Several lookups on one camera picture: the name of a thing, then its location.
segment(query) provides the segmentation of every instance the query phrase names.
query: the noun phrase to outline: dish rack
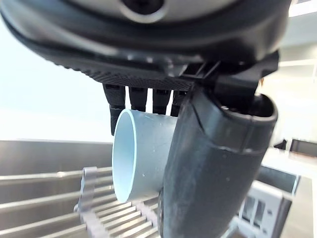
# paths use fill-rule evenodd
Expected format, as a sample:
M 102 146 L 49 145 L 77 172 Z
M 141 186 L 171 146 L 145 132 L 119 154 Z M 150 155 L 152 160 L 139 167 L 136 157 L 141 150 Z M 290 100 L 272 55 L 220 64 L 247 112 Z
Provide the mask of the dish rack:
M 6 185 L 82 178 L 80 191 L 0 204 L 0 214 L 7 214 L 78 199 L 74 212 L 2 230 L 0 238 L 160 238 L 157 198 L 120 203 L 114 194 L 111 173 L 111 167 L 89 167 L 82 171 L 0 176 L 0 189 Z M 278 238 L 291 203 L 291 194 L 254 181 L 222 238 L 237 233 L 247 238 Z

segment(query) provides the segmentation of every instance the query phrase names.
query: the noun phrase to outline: metal rack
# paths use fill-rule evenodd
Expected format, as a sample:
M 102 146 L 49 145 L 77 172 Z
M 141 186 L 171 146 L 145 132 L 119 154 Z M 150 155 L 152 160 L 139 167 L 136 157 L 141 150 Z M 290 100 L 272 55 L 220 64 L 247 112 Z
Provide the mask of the metal rack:
M 65 179 L 80 178 L 82 175 L 82 171 L 68 171 L 0 176 L 0 187 L 43 181 L 64 181 Z M 148 211 L 152 211 L 153 214 L 157 211 L 157 198 L 147 201 L 120 203 L 116 200 L 114 194 L 111 167 L 97 169 L 97 175 L 91 206 L 107 234 L 112 238 L 159 238 L 157 224 L 153 221 L 153 218 L 150 219 L 148 216 Z M 0 214 L 40 206 L 45 208 L 48 204 L 79 199 L 81 195 L 81 191 L 75 191 L 4 203 L 0 204 Z M 290 204 L 291 199 L 285 197 L 281 191 L 256 181 L 223 237 L 231 237 L 234 233 L 239 232 L 248 238 L 277 238 L 284 226 Z M 0 231 L 0 238 L 34 237 L 32 234 L 36 234 L 36 231 L 47 230 L 50 227 L 67 224 L 71 221 L 77 223 L 62 230 L 36 237 L 88 237 L 86 224 L 81 224 L 79 213 L 74 212 L 2 230 Z

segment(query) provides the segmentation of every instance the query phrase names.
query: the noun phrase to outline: white wall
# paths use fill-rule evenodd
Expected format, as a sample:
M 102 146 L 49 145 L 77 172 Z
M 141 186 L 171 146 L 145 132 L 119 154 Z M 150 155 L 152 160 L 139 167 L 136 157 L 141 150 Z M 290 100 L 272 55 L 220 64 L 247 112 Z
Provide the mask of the white wall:
M 270 96 L 276 103 L 279 119 L 271 143 L 293 138 L 317 142 L 317 83 L 313 77 L 300 77 L 291 72 L 294 66 L 283 68 L 265 78 L 258 92 Z
M 100 83 L 0 37 L 0 139 L 112 140 Z

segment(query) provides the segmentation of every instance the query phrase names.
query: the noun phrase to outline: stainless steel sink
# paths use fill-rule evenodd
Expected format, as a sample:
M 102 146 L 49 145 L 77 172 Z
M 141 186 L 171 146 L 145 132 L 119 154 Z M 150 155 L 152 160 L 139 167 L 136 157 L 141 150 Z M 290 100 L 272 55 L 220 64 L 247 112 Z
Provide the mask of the stainless steel sink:
M 153 222 L 144 217 L 135 203 L 116 201 L 111 177 L 111 151 L 110 143 L 0 141 L 0 238 L 87 238 L 86 226 L 81 224 L 79 215 L 73 213 L 73 208 L 80 197 L 82 169 L 91 166 L 99 168 L 99 187 L 95 189 L 98 197 L 93 209 L 100 215 L 104 227 L 111 228 L 111 237 L 159 238 Z M 297 176 L 264 167 L 258 180 L 264 183 L 254 182 L 254 189 L 248 195 L 253 194 L 258 203 L 262 200 L 261 194 L 272 189 L 272 198 L 275 189 L 280 192 L 282 189 L 288 196 L 295 195 L 299 181 Z M 293 205 L 283 238 L 293 234 L 302 238 L 313 237 L 311 181 L 302 178 L 298 191 L 299 194 L 291 198 Z M 281 206 L 284 204 L 288 208 L 279 216 L 279 229 L 284 226 L 291 200 L 284 197 L 280 200 L 286 202 Z M 153 211 L 158 206 L 155 199 L 145 204 Z M 246 227 L 252 223 L 243 215 L 246 204 L 247 199 L 239 215 L 233 219 L 235 225 L 240 221 Z M 303 204 L 310 211 L 303 213 Z
M 58 171 L 81 172 L 83 167 L 89 166 L 110 167 L 111 150 L 112 145 L 107 143 L 0 141 L 0 176 Z M 37 183 L 2 184 L 0 185 L 0 204 L 79 191 L 80 179 L 81 175 Z M 78 198 L 2 212 L 0 213 L 0 231 L 72 213 Z M 40 237 L 79 224 L 79 219 L 74 219 L 54 227 L 49 226 L 48 229 L 44 228 L 36 233 L 29 233 L 27 237 Z M 87 237 L 87 235 L 83 232 L 76 234 L 75 237 Z

